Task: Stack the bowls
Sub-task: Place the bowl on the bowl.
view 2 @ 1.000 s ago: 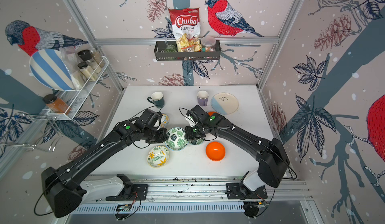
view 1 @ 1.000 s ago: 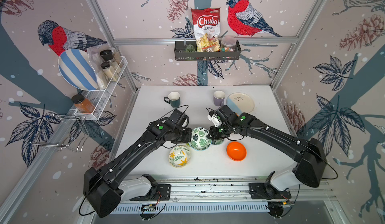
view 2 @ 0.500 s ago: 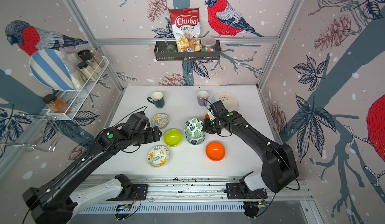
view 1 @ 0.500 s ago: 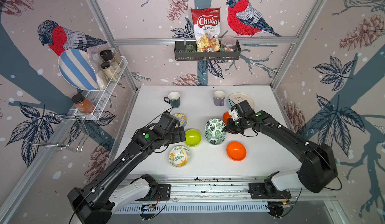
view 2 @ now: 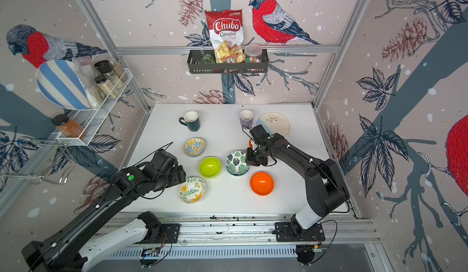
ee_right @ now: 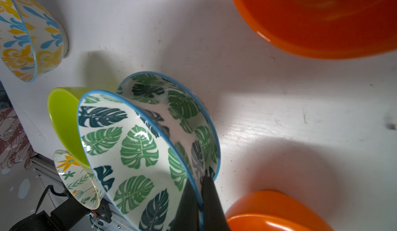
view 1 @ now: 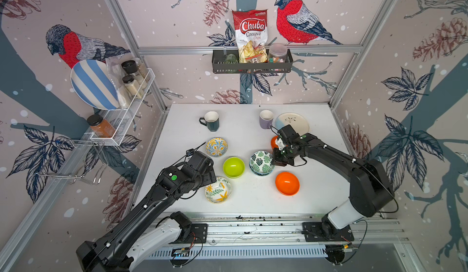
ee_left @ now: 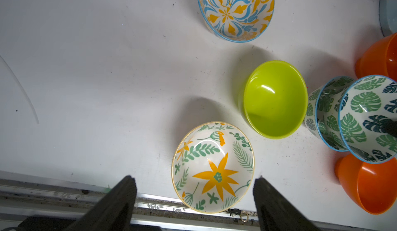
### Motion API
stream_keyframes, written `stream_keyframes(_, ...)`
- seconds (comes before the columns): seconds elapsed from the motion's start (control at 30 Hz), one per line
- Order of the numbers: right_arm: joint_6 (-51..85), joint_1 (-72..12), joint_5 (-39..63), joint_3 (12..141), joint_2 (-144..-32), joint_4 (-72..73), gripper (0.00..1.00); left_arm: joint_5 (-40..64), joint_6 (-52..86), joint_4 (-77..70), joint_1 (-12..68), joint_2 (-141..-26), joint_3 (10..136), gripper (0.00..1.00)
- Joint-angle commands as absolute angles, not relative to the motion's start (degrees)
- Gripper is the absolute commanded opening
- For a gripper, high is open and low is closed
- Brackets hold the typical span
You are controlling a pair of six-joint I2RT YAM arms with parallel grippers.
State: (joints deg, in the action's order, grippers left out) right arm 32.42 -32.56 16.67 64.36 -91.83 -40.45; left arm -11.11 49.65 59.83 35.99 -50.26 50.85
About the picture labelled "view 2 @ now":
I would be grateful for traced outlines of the yellow flower patterned bowl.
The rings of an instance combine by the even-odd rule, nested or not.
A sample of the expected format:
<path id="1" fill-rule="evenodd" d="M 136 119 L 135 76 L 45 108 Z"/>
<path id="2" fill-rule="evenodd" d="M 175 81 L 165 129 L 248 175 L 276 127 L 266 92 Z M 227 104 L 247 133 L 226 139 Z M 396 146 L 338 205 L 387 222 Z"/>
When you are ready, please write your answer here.
<path id="1" fill-rule="evenodd" d="M 183 203 L 192 204 L 200 201 L 206 194 L 207 186 L 200 177 L 189 177 L 179 188 L 179 198 Z"/>

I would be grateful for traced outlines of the blue yellow patterned bowl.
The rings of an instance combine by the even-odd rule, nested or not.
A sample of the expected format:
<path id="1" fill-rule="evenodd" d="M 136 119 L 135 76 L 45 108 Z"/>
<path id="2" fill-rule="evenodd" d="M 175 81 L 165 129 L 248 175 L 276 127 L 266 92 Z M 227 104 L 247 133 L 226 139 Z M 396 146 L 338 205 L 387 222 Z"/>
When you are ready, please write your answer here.
<path id="1" fill-rule="evenodd" d="M 184 145 L 184 154 L 196 158 L 203 154 L 206 149 L 206 142 L 202 138 L 191 138 Z"/>

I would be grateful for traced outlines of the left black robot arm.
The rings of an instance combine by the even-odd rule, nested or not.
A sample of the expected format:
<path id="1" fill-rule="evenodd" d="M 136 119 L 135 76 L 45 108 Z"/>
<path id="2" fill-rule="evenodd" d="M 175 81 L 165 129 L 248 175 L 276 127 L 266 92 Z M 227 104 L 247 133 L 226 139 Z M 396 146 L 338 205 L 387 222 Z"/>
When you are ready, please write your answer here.
<path id="1" fill-rule="evenodd" d="M 158 149 L 149 162 L 118 172 L 106 191 L 89 207 L 51 237 L 32 241 L 23 257 L 32 272 L 79 272 L 91 258 L 84 254 L 87 242 L 117 213 L 150 191 L 163 192 L 186 180 L 177 158 Z"/>

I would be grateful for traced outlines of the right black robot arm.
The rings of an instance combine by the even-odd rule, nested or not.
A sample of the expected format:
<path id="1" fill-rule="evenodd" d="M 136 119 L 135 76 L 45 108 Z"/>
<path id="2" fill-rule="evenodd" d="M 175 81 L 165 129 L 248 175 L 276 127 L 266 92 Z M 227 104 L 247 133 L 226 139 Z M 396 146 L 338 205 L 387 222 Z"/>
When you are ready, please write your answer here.
<path id="1" fill-rule="evenodd" d="M 336 208 L 347 203 L 350 195 L 338 164 L 313 157 L 292 145 L 280 134 L 269 134 L 262 127 L 250 131 L 255 148 L 246 151 L 250 166 L 272 167 L 283 162 L 305 182 L 306 204 L 291 219 L 296 231 L 306 231 Z"/>

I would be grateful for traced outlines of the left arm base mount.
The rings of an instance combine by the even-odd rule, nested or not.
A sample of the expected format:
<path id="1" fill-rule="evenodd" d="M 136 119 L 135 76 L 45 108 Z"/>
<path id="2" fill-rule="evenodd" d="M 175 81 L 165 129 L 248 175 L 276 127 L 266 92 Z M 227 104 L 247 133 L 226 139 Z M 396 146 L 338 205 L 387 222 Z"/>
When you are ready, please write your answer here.
<path id="1" fill-rule="evenodd" d="M 145 224 L 146 235 L 139 244 L 176 244 L 180 234 L 180 223 L 162 223 L 155 214 L 144 212 L 137 217 Z"/>

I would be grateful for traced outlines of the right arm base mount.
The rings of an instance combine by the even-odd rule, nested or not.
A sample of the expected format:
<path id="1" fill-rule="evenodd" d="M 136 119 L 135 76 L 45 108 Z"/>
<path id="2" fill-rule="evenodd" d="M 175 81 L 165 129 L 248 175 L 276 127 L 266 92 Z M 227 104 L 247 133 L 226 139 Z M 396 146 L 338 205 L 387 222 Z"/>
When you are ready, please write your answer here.
<path id="1" fill-rule="evenodd" d="M 297 222 L 276 222 L 272 232 L 278 242 L 323 242 L 324 230 L 320 223 L 303 229 Z"/>

